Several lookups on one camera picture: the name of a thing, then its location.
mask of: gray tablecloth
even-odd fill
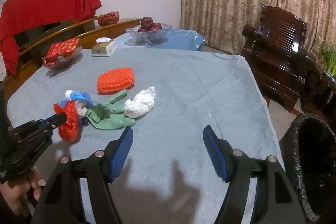
[[[134,70],[135,85],[127,98],[152,85],[157,94],[154,109],[133,126],[133,146],[122,175],[110,187],[125,224],[214,222],[228,184],[216,176],[204,146],[202,132],[208,124],[248,156],[275,155],[282,162],[266,103],[247,62],[237,55],[128,48],[100,58],[83,50],[82,60],[68,70],[48,77],[48,69],[42,67],[12,95],[8,102],[12,125],[53,115],[53,104],[64,99],[67,89],[102,100],[97,78],[117,67]],[[86,158],[121,133],[89,125],[75,144],[55,133],[37,169],[48,178],[63,155]],[[243,223],[250,221],[255,184],[251,180]],[[92,221],[83,192],[85,213]]]

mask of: green rubber glove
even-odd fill
[[[85,116],[97,129],[113,130],[135,125],[135,120],[124,116],[124,102],[118,102],[127,95],[121,90],[104,102],[106,106],[96,105],[87,109]]]

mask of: red snack package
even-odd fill
[[[134,74],[131,68],[109,70],[98,77],[97,90],[100,94],[111,94],[128,90],[134,86]]]
[[[111,12],[105,15],[101,15],[98,19],[98,24],[100,26],[107,26],[107,25],[111,25],[114,23],[118,23],[120,18],[119,12]]]
[[[77,47],[78,41],[79,38],[71,38],[63,42],[52,44],[48,50],[47,56],[43,60],[45,63],[52,63],[58,56],[71,56]]]
[[[75,107],[75,101],[69,101],[65,107],[54,104],[56,114],[64,112],[67,115],[67,121],[58,127],[59,136],[68,142],[73,142],[78,138],[78,114]]]

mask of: dark wood armchair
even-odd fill
[[[307,23],[277,7],[263,5],[259,27],[245,25],[241,52],[263,95],[292,111],[315,57],[303,48]]]

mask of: potted plant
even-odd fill
[[[324,62],[324,74],[327,78],[336,83],[336,49],[331,43],[326,43],[323,39],[319,39],[319,51]]]

